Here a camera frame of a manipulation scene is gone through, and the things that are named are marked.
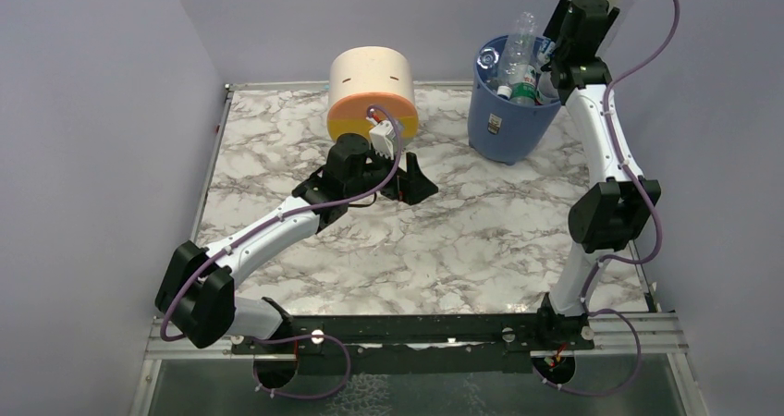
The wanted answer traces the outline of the blue green label bottle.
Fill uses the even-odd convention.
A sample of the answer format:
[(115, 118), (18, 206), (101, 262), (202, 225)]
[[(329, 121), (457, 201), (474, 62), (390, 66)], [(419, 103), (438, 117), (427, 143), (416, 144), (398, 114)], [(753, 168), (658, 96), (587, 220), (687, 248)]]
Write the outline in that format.
[(550, 63), (552, 54), (556, 48), (556, 42), (553, 40), (543, 37), (541, 39), (540, 45), (535, 53), (534, 56), (534, 68), (536, 72), (541, 74), (545, 71), (545, 67)]

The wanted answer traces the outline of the clear unlabelled bottle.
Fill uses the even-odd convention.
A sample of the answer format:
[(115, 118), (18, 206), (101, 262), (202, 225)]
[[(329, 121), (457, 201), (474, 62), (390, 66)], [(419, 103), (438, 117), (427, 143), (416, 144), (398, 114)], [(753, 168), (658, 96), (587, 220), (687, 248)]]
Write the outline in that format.
[(504, 50), (499, 58), (497, 70), (499, 86), (496, 94), (509, 102), (512, 93), (510, 78), (514, 76), (520, 65), (532, 65), (535, 32), (534, 15), (528, 12), (522, 13), (512, 32), (508, 35)]

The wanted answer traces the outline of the clear blue tinted bottle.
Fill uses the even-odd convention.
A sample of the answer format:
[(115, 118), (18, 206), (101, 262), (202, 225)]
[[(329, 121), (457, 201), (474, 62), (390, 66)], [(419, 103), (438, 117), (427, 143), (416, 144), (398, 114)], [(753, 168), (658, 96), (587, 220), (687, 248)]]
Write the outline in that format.
[(477, 71), (481, 81), (495, 92), (499, 86), (497, 79), (497, 66), (499, 52), (494, 47), (483, 48), (477, 56)]

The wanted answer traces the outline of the red nongfu label bottle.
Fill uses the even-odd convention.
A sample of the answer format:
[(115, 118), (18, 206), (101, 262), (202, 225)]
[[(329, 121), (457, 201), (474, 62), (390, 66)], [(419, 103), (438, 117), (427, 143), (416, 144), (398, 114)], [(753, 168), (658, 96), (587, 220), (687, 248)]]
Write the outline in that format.
[(552, 74), (544, 72), (538, 79), (535, 101), (539, 105), (548, 105), (559, 103), (559, 94), (557, 88), (552, 82)]

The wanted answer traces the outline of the green white label bottle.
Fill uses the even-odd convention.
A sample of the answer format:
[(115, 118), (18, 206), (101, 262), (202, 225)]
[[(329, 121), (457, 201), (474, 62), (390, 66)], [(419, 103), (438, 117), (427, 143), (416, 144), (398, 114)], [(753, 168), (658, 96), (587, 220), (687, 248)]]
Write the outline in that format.
[(510, 101), (520, 106), (536, 106), (537, 73), (535, 67), (520, 65), (510, 78), (512, 93)]

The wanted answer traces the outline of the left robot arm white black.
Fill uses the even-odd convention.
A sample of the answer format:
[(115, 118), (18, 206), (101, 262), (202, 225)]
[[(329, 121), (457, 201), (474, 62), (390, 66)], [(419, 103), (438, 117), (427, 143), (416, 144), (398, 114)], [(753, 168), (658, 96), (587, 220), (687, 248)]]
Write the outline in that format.
[(284, 335), (290, 317), (274, 300), (246, 300), (236, 288), (293, 244), (336, 222), (352, 202), (381, 193), (415, 205), (437, 194), (415, 153), (400, 162), (373, 148), (362, 135), (341, 135), (326, 160), (273, 212), (232, 236), (200, 247), (179, 245), (165, 271), (155, 308), (203, 349), (223, 336), (269, 340)]

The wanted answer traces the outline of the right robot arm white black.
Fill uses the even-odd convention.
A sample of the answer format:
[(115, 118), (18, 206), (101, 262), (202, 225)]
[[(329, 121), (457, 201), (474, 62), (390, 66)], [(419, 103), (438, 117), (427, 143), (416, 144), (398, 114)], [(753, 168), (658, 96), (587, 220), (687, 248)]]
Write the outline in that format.
[(579, 131), (590, 179), (569, 211), (567, 266), (539, 310), (554, 327), (586, 320), (599, 275), (639, 237), (661, 196), (659, 182), (646, 178), (631, 155), (610, 71), (597, 55), (618, 15), (611, 0), (559, 0), (544, 32), (555, 43), (545, 70)]

